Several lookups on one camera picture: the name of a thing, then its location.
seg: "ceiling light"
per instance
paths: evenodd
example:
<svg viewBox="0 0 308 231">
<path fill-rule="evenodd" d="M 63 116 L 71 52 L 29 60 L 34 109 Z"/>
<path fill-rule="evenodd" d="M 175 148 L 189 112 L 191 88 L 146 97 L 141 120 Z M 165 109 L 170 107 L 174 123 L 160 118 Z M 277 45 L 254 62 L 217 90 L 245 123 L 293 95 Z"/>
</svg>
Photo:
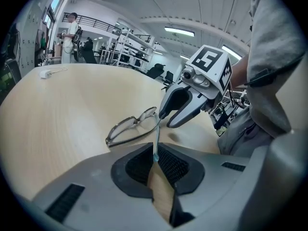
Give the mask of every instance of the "ceiling light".
<svg viewBox="0 0 308 231">
<path fill-rule="evenodd" d="M 185 34 L 187 36 L 194 37 L 194 32 L 192 32 L 192 31 L 187 31 L 187 30 L 178 29 L 178 28 L 172 28 L 172 27 L 168 27 L 168 26 L 165 27 L 165 30 L 167 32 L 181 33 L 181 34 Z"/>
<path fill-rule="evenodd" d="M 186 59 L 186 60 L 189 60 L 189 58 L 187 58 L 187 57 L 185 57 L 185 56 L 180 56 L 181 58 L 184 58 L 184 59 Z"/>
<path fill-rule="evenodd" d="M 236 59 L 240 60 L 242 57 L 238 54 L 236 54 L 233 50 L 229 49 L 227 46 L 223 45 L 221 47 L 224 51 L 234 56 Z"/>
</svg>

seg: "wooden table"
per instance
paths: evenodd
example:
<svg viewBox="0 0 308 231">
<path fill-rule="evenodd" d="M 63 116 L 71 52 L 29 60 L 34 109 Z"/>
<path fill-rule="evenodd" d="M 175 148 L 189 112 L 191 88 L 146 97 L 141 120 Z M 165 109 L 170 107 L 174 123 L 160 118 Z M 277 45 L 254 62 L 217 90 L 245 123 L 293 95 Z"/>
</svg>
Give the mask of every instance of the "wooden table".
<svg viewBox="0 0 308 231">
<path fill-rule="evenodd" d="M 149 107 L 159 109 L 165 94 L 164 85 L 132 69 L 99 64 L 55 66 L 68 70 L 41 79 L 39 72 L 49 66 L 33 69 L 0 107 L 1 169 L 12 189 L 30 200 L 78 162 L 108 152 L 105 138 L 110 129 Z M 167 121 L 160 125 L 160 142 L 219 153 L 208 113 L 175 129 L 167 128 Z M 155 138 L 153 132 L 133 143 Z"/>
</svg>

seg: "white shirt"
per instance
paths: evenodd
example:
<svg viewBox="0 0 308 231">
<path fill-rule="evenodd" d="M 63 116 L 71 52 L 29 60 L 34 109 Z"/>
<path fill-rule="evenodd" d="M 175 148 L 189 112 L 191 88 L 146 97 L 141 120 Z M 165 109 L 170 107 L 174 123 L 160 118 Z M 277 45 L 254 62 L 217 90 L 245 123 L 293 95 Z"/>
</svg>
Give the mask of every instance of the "white shirt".
<svg viewBox="0 0 308 231">
<path fill-rule="evenodd" d="M 78 30 L 78 23 L 76 21 L 72 22 L 68 28 L 66 34 L 75 34 Z M 72 38 L 65 37 L 63 47 L 73 47 Z"/>
</svg>

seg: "vent grille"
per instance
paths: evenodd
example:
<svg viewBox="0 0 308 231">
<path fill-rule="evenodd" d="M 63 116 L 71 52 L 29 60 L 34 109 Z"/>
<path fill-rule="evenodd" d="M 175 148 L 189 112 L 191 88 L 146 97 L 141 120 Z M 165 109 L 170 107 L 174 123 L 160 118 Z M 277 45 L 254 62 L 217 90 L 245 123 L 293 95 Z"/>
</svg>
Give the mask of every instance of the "vent grille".
<svg viewBox="0 0 308 231">
<path fill-rule="evenodd" d="M 244 169 L 246 168 L 246 166 L 239 165 L 239 164 L 233 164 L 233 163 L 229 163 L 229 162 L 225 162 L 221 166 L 227 167 L 227 168 L 230 168 L 230 169 L 233 169 L 233 170 L 236 170 L 236 171 L 240 171 L 240 172 L 243 172 Z"/>
<path fill-rule="evenodd" d="M 62 223 L 84 190 L 83 186 L 69 185 L 45 213 Z"/>
</svg>

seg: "white shelving unit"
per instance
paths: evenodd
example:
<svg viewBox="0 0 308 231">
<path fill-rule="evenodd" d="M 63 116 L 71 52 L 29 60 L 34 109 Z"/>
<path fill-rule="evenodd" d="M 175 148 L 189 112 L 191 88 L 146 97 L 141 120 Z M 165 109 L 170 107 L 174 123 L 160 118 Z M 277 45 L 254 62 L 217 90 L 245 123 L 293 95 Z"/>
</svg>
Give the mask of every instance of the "white shelving unit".
<svg viewBox="0 0 308 231">
<path fill-rule="evenodd" d="M 141 50 L 140 48 L 137 48 L 131 44 L 128 43 L 128 39 L 133 40 L 134 42 L 140 44 L 141 46 L 143 46 L 144 48 L 146 48 L 146 51 Z M 155 48 L 153 48 L 150 44 L 144 42 L 143 40 L 141 40 L 140 38 L 138 38 L 137 36 L 133 35 L 132 33 L 130 33 L 129 31 L 121 31 L 118 41 L 116 43 L 115 49 L 117 47 L 118 44 L 121 44 L 121 50 L 120 51 L 115 51 L 114 54 L 118 55 L 118 59 L 115 60 L 116 61 L 116 66 L 119 66 L 120 64 L 124 64 L 124 65 L 132 65 L 135 68 L 138 68 L 139 70 L 145 72 L 146 66 L 147 64 L 151 61 L 152 55 L 153 55 L 153 51 L 155 50 Z M 130 55 L 128 52 L 125 52 L 125 48 L 130 48 L 133 51 L 137 51 L 138 53 L 142 53 L 144 54 L 144 58 L 146 60 L 148 60 L 149 62 L 142 60 L 138 57 L 132 56 Z M 121 55 L 124 56 L 128 56 L 130 57 L 130 63 L 125 63 L 121 61 Z M 141 65 L 140 66 L 136 66 L 136 61 L 140 61 Z"/>
</svg>

